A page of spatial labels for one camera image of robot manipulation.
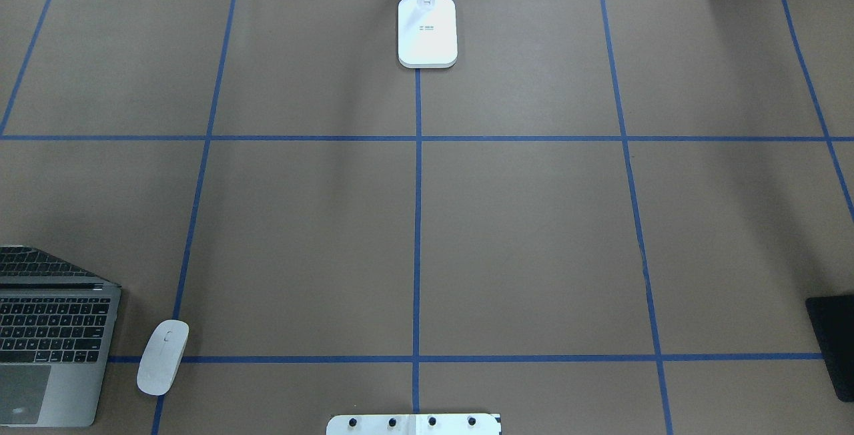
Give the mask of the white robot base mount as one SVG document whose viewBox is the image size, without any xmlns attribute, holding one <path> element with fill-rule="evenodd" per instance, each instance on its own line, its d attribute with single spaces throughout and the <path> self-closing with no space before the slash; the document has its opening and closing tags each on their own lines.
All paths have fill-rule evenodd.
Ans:
<svg viewBox="0 0 854 435">
<path fill-rule="evenodd" d="M 501 434 L 499 414 L 351 414 L 334 416 L 326 434 Z"/>
</svg>

